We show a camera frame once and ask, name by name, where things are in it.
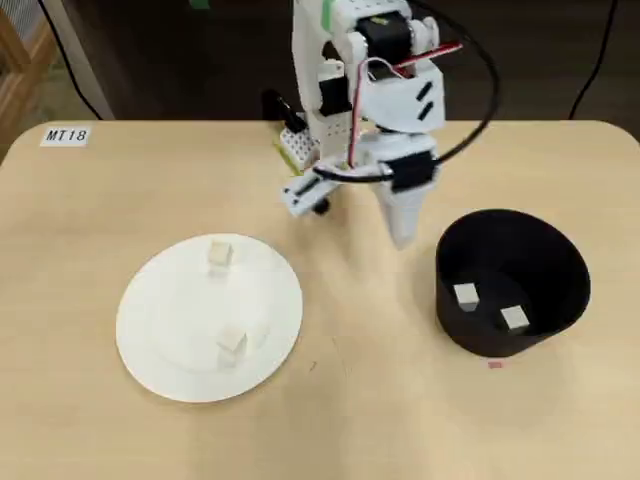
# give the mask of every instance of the black cable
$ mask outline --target black cable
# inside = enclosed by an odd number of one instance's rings
[[[340,183],[380,183],[393,180],[392,173],[386,175],[363,175],[361,177],[355,177],[349,175],[341,175],[335,172],[329,172],[318,167],[314,168],[313,171],[325,180],[333,180],[334,182]]]
[[[80,99],[84,102],[84,104],[87,106],[87,108],[91,111],[91,113],[93,113],[98,120],[102,120],[102,117],[100,116],[98,111],[93,107],[93,105],[91,105],[91,103],[89,103],[89,100],[87,100],[87,97],[85,97],[82,91],[80,90],[78,81],[76,80],[76,77],[73,74],[73,70],[71,69],[71,62],[69,61],[69,57],[67,57],[67,52],[65,52],[64,50],[64,46],[62,45],[62,40],[60,39],[58,30],[53,24],[53,20],[51,19],[51,15],[49,15],[49,11],[47,10],[47,7],[45,7],[44,2],[42,0],[38,0],[38,3],[40,4],[40,8],[42,9],[42,13],[44,14],[44,17],[47,19],[47,22],[49,23],[49,27],[53,32],[53,36],[56,39],[56,43],[58,44],[58,49],[60,50],[60,54],[62,55],[64,64],[67,67],[67,71],[69,72],[69,77],[71,78],[71,83],[73,84],[73,88],[76,89],[76,93],[78,94]]]
[[[445,24],[447,24],[451,30],[456,32],[458,35],[462,37],[462,40],[466,41],[471,48],[473,48],[476,54],[480,57],[480,59],[484,62],[489,71],[489,75],[491,77],[491,99],[489,100],[489,107],[484,117],[478,124],[476,128],[458,145],[453,147],[447,153],[440,155],[440,157],[436,160],[436,165],[442,165],[447,160],[455,157],[457,154],[462,152],[465,148],[471,145],[475,140],[482,134],[482,132],[489,126],[491,120],[495,117],[498,108],[500,107],[500,97],[501,97],[501,82],[500,82],[500,74],[498,73],[498,68],[496,67],[493,58],[489,52],[485,50],[485,48],[478,42],[471,33],[458,22],[450,18],[448,15],[442,13],[441,11],[429,6],[426,2],[422,0],[408,0],[409,3],[420,7],[433,15],[436,20],[441,20]]]
[[[576,97],[575,102],[573,102],[573,106],[571,107],[571,112],[569,113],[569,120],[573,120],[574,117],[576,116],[578,107],[580,106],[580,103],[582,103],[582,100],[585,94],[587,93],[587,90],[589,90],[589,88],[591,87],[591,84],[594,82],[594,80],[598,76],[598,73],[600,73],[600,68],[602,68],[604,57],[607,54],[607,47],[609,46],[609,37],[611,37],[611,29],[613,28],[613,21],[616,16],[617,9],[618,9],[618,0],[612,0],[611,6],[609,7],[609,15],[607,16],[607,23],[604,28],[604,34],[602,36],[602,43],[600,45],[600,53],[598,53],[598,59],[596,60],[596,63],[593,67],[593,71],[591,72],[591,75],[587,79],[587,82],[584,84],[584,87],[582,87],[582,90],[580,90],[580,93],[578,93],[578,96]]]
[[[498,68],[496,67],[495,62],[491,58],[491,55],[485,48],[469,33],[469,31],[458,22],[450,18],[448,15],[436,10],[435,8],[429,6],[422,0],[408,0],[409,3],[428,11],[431,15],[433,15],[436,20],[440,20],[441,22],[447,24],[451,30],[453,30],[456,34],[460,35],[461,40],[464,40],[476,54],[480,57],[480,59],[484,62],[489,71],[489,76],[491,77],[491,98],[489,100],[489,107],[487,108],[484,117],[473,131],[464,138],[458,145],[453,147],[448,152],[442,154],[438,159],[434,160],[436,166],[442,165],[444,162],[450,160],[455,157],[457,154],[462,152],[465,148],[471,145],[476,139],[482,134],[484,130],[489,126],[491,120],[495,117],[498,108],[500,107],[500,99],[501,99],[501,81],[500,74],[498,73]],[[322,170],[319,168],[314,168],[313,171],[320,175],[322,178],[326,180],[333,180],[335,182],[342,183],[378,183],[378,182],[387,182],[389,180],[393,180],[393,174],[389,175],[375,175],[375,176],[363,176],[363,177],[352,177],[348,175],[340,175],[333,172],[327,172],[326,170]]]

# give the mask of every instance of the wooden table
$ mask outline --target wooden table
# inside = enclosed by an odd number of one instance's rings
[[[438,136],[452,145],[473,124]],[[640,150],[603,123],[496,123],[444,169],[398,253],[367,187],[294,219],[261,123],[96,123],[87,148],[23,135],[0,169],[0,478],[638,479]],[[593,296],[570,330],[502,369],[453,344],[434,246],[510,207],[566,233]],[[256,390],[191,406],[122,366],[128,280],[190,236],[238,232],[291,262],[302,333]]]

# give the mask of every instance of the paper plate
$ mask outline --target paper plate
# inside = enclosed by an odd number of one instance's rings
[[[211,275],[213,241],[233,248],[229,271]],[[266,380],[287,358],[302,323],[302,291],[278,252],[254,238],[204,235],[152,258],[129,283],[118,309],[116,343],[131,375],[172,400],[212,402]],[[232,325],[241,351],[217,343]]]

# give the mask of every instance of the black container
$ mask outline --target black container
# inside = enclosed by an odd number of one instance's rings
[[[531,215],[483,210],[457,220],[436,251],[438,318],[451,339],[485,357],[508,357],[573,325],[589,303],[589,271],[562,233]],[[474,283],[473,312],[454,285]],[[503,327],[501,309],[520,305],[529,327]]]

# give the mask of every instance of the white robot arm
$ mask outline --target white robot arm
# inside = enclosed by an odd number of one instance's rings
[[[406,0],[295,0],[293,58],[304,121],[281,148],[300,176],[283,189],[293,215],[314,210],[345,183],[371,183],[398,248],[415,236],[435,180],[445,123],[433,18],[414,19]],[[359,118],[375,129],[360,135]]]

